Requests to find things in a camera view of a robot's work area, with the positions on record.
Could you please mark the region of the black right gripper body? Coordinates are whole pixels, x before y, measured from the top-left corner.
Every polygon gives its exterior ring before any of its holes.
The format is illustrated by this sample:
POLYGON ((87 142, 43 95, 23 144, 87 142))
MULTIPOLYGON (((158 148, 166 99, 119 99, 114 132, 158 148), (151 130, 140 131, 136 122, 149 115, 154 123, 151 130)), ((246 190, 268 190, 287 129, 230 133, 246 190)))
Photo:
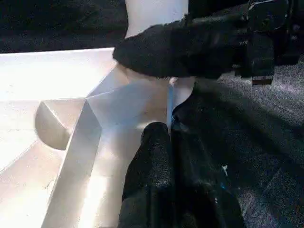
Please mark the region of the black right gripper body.
POLYGON ((236 74, 269 85, 276 66, 295 65, 304 53, 302 0, 237 0, 244 35, 235 49, 236 74))

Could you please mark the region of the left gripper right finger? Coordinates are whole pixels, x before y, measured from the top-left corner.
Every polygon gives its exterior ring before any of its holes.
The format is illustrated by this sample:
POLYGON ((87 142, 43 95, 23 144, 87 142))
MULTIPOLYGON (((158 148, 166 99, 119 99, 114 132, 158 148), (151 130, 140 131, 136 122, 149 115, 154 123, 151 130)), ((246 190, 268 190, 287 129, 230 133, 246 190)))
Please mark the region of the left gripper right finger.
POLYGON ((246 227, 224 168, 212 160, 199 131, 174 118, 171 143, 175 153, 180 227, 246 227))

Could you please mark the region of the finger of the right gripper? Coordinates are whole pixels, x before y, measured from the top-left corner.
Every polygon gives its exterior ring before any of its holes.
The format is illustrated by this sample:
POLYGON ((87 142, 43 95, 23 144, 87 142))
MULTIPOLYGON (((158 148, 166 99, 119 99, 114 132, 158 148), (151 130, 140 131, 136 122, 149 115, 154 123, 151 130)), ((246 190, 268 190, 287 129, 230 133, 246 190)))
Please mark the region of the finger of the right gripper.
POLYGON ((183 19, 154 25, 123 40, 113 58, 123 67, 156 78, 219 78, 239 65, 247 40, 243 14, 183 19))

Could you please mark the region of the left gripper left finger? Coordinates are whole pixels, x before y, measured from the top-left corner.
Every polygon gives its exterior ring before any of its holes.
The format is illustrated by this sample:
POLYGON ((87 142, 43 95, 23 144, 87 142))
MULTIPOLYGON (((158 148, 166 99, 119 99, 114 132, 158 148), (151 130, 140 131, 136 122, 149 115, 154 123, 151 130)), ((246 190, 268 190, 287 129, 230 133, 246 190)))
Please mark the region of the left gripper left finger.
POLYGON ((148 124, 128 166, 119 228, 174 227, 174 165, 167 125, 148 124))

